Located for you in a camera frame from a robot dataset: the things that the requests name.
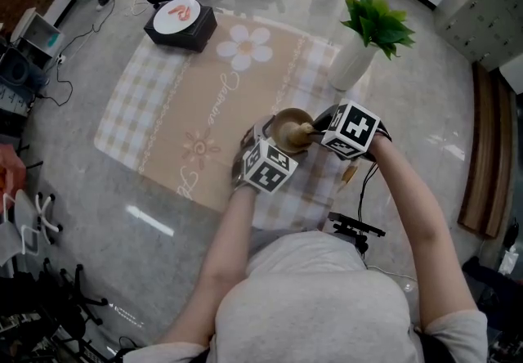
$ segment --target white vase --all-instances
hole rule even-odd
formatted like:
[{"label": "white vase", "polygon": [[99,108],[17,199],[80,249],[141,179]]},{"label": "white vase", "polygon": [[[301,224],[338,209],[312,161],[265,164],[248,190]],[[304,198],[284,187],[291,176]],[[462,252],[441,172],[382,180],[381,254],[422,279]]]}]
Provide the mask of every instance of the white vase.
[{"label": "white vase", "polygon": [[337,90],[349,90],[365,74],[378,49],[374,45],[365,47],[361,36],[354,34],[334,58],[327,81]]}]

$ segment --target black box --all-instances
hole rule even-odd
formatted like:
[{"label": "black box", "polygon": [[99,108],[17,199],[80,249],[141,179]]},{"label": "black box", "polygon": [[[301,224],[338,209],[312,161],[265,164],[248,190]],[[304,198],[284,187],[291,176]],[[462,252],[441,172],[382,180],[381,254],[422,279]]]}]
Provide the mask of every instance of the black box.
[{"label": "black box", "polygon": [[212,7],[201,6],[198,19],[187,29],[174,34],[160,34],[154,30],[153,26],[156,12],[149,19],[144,30],[157,45],[181,47],[183,49],[189,49],[190,51],[201,52],[211,38],[214,29],[217,27],[216,17],[214,17]]}]

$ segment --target checkered tablecloth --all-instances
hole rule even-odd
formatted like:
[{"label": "checkered tablecloth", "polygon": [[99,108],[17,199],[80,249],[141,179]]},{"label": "checkered tablecloth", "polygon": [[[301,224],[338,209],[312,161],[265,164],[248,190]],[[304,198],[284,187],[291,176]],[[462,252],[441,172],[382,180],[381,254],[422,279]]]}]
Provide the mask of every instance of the checkered tablecloth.
[{"label": "checkered tablecloth", "polygon": [[[365,76],[347,94],[336,92],[324,77],[337,49],[325,41],[306,38],[311,50],[302,54],[306,56],[306,62],[301,63],[305,67],[295,71],[290,105],[316,117],[343,97],[358,101]],[[95,136],[96,148],[140,172],[142,155],[162,106],[191,56],[181,49],[156,46],[145,36],[110,98]],[[332,206],[345,167],[335,155],[312,146],[307,159],[280,190],[258,196],[253,225],[264,229],[317,226]]]}]

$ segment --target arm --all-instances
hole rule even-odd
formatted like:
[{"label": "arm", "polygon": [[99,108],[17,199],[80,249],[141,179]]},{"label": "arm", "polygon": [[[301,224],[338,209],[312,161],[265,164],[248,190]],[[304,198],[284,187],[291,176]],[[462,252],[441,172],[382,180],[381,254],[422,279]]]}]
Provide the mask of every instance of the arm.
[{"label": "arm", "polygon": [[256,191],[240,187],[203,260],[189,301],[159,343],[195,343],[208,347],[221,300],[245,278]]},{"label": "arm", "polygon": [[375,136],[370,152],[391,191],[412,248],[422,327],[449,313],[476,309],[434,195],[388,139]]}]

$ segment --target gray floor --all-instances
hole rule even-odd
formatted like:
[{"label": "gray floor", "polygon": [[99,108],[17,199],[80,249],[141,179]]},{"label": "gray floor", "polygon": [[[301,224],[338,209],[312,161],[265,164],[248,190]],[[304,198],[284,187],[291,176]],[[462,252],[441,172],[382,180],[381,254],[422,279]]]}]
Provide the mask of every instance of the gray floor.
[{"label": "gray floor", "polygon": [[[116,0],[114,13],[102,30],[78,53],[82,39],[68,49],[69,59],[60,69],[60,78],[74,84],[74,94],[61,108],[51,101],[38,102],[25,140],[31,143],[30,159],[44,160],[41,171],[31,172],[33,185],[29,187],[44,194],[56,193],[54,217],[65,228],[46,254],[57,269],[72,271],[81,262],[87,288],[109,299],[110,307],[99,312],[105,321],[101,327],[104,336],[110,341],[129,335],[151,342],[190,293],[218,216],[125,168],[93,145],[114,86],[153,13],[149,7],[134,16],[130,8],[134,2]],[[435,34],[427,7],[416,0],[389,2],[394,9],[408,12],[417,43],[412,50],[401,48],[401,58],[393,61],[382,54],[376,56],[365,78],[364,104],[383,118],[396,144],[435,192],[449,221],[458,256],[464,261],[481,242],[456,224],[472,146],[471,68]],[[343,0],[201,3],[236,15],[277,20],[334,44],[348,37],[348,31],[339,24],[345,16]],[[105,17],[107,11],[97,13],[95,5],[75,5],[61,26],[69,38]],[[68,91],[66,83],[55,79],[47,89],[58,101],[63,101]],[[364,172],[359,172],[341,193],[335,210],[356,216]],[[126,212],[128,205],[136,205],[170,226],[174,236],[166,236],[133,217]],[[384,239],[371,241],[369,263],[413,275],[405,232],[379,174],[369,183],[364,220],[387,231]]]}]

